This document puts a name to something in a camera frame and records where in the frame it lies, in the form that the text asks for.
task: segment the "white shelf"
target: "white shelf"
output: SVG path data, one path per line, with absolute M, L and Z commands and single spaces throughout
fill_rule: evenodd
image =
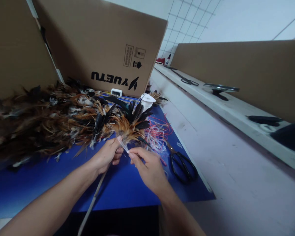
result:
M 204 87 L 204 82 L 199 81 L 181 71 L 176 71 L 180 75 L 186 77 L 187 79 L 193 80 L 199 83 L 199 86 L 193 86 L 186 84 L 181 81 L 181 78 L 173 73 L 170 69 L 164 66 L 155 64 L 155 69 L 160 73 L 170 79 L 172 82 L 186 90 L 196 99 L 201 101 L 203 104 L 208 106 L 219 116 L 224 118 L 226 121 L 231 123 L 233 126 L 238 128 L 240 131 L 248 135 L 258 144 L 263 146 L 269 152 L 273 153 L 275 156 L 280 158 L 286 164 L 295 169 L 295 151 L 281 145 L 275 141 L 268 132 L 262 130 L 259 124 L 250 121 L 246 116 L 256 115 L 256 116 L 273 116 L 263 110 L 260 110 L 236 97 L 231 96 L 228 93 L 223 93 L 222 95 L 227 97 L 229 101 L 223 101 L 222 99 L 216 97 L 210 93 L 210 89 Z M 276 129 L 285 127 L 290 123 L 283 121 L 280 122 L 279 127 Z

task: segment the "cardboard box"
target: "cardboard box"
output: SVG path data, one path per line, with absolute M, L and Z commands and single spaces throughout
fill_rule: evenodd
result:
M 295 122 L 295 40 L 179 44 L 171 66 Z
M 25 0 L 0 0 L 0 98 L 58 76 Z
M 34 0 L 63 78 L 100 90 L 145 92 L 167 21 L 97 0 Z

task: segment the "bottle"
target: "bottle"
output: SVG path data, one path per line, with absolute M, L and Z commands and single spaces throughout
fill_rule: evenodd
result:
M 169 62 L 169 60 L 170 60 L 170 56 L 171 56 L 171 54 L 168 56 L 167 61 L 166 61 L 166 63 L 165 63 L 165 66 L 168 66 L 168 62 Z

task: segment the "blue mat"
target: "blue mat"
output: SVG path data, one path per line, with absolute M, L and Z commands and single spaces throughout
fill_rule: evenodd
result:
M 151 119 L 156 117 L 164 120 L 164 114 L 159 107 L 153 108 L 152 111 L 154 114 Z M 176 151 L 180 151 L 187 157 L 185 150 L 177 146 L 180 141 L 175 133 L 168 136 L 168 141 Z M 103 145 L 104 142 L 97 143 L 94 150 L 89 148 L 73 158 L 80 149 L 80 146 L 74 145 L 69 153 L 61 154 L 59 162 L 52 157 L 48 163 L 44 159 L 37 164 L 25 164 L 17 173 L 8 170 L 0 171 L 0 218 L 15 216 L 27 204 L 89 160 Z M 168 164 L 168 149 L 161 156 Z M 208 192 L 201 178 L 189 185 L 183 185 L 173 175 L 169 166 L 164 167 L 164 170 L 167 171 L 170 184 L 183 202 L 215 199 L 214 193 Z M 74 212 L 87 211 L 99 179 L 97 178 L 78 200 L 73 208 Z M 137 169 L 130 164 L 128 154 L 124 152 L 120 164 L 109 168 L 94 210 L 159 204 L 158 198 L 144 185 Z

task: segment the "scissors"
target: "scissors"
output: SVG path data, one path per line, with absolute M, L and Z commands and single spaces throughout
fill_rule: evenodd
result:
M 170 69 L 172 72 L 174 72 L 176 75 L 178 75 L 180 78 L 181 78 L 181 81 L 186 83 L 186 84 L 190 84 L 190 85 L 194 85 L 194 86 L 199 86 L 198 83 L 192 81 L 192 80 L 189 80 L 185 77 L 183 77 L 182 75 L 178 74 L 176 71 L 174 71 L 173 69 Z
M 169 159 L 170 159 L 170 166 L 174 172 L 174 175 L 180 180 L 180 182 L 182 182 L 183 184 L 188 184 L 190 182 L 195 181 L 198 178 L 198 171 L 196 169 L 196 167 L 194 166 L 194 164 L 188 159 L 186 158 L 183 154 L 181 154 L 180 152 L 175 151 L 175 149 L 167 142 L 167 146 L 169 148 L 170 151 L 170 155 L 169 155 Z M 179 176 L 179 174 L 176 172 L 175 168 L 174 168 L 174 162 L 177 164 L 177 166 L 180 168 L 180 170 L 184 173 L 185 178 L 182 178 L 181 176 Z M 191 172 L 193 174 L 190 173 L 186 162 L 188 165 L 191 166 Z

